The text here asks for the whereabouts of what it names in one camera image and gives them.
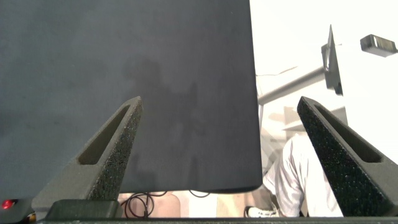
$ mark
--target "dark gray surface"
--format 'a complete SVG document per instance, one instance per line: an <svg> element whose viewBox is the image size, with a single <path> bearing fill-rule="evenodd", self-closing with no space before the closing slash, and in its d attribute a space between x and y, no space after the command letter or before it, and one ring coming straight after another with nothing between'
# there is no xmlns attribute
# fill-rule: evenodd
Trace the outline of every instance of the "dark gray surface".
<svg viewBox="0 0 398 224"><path fill-rule="evenodd" d="M0 1L0 198L33 196L126 100L123 191L261 184L248 1Z"/></svg>

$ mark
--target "cable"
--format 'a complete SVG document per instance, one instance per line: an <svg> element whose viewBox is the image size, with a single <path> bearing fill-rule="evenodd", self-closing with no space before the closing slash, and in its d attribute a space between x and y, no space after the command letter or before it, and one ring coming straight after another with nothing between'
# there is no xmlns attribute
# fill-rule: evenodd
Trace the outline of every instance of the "cable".
<svg viewBox="0 0 398 224"><path fill-rule="evenodd" d="M191 190L189 190L189 192L190 192L193 196L198 197L198 198L205 198L205 197L207 197L207 196L210 195L210 193L207 193L206 195L198 196L198 195L195 195Z"/></svg>
<svg viewBox="0 0 398 224"><path fill-rule="evenodd" d="M155 194L150 194L150 193L136 193L131 195L127 200L125 200L124 202L121 203L121 206L123 206L124 204L126 204L124 206L124 214L126 215L126 218L133 218L133 217L129 217L129 215L127 214L127 207L130 211L130 213L136 217L136 218L148 218L149 215L152 214L152 212L155 209L155 203L154 203L154 199L153 197L161 197L164 196L167 192L164 192L162 194L159 195L155 195ZM141 197L146 196L146 201L144 201ZM142 202L142 204L144 205L144 215L140 216L135 214L132 209L131 209L131 202L134 201L134 199L138 199ZM152 203L152 208L150 210L150 212L148 212L148 207L149 207L149 201Z"/></svg>

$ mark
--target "white sneaker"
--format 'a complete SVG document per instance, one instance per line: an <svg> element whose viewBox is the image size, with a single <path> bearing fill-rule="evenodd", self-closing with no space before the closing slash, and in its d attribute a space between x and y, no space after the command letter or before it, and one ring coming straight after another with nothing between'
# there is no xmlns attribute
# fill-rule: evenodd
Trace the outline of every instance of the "white sneaker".
<svg viewBox="0 0 398 224"><path fill-rule="evenodd" d="M260 209L260 208L247 206L244 209L244 216L246 218L279 217L279 212L275 208L274 208L274 210L263 210L263 209Z"/></svg>

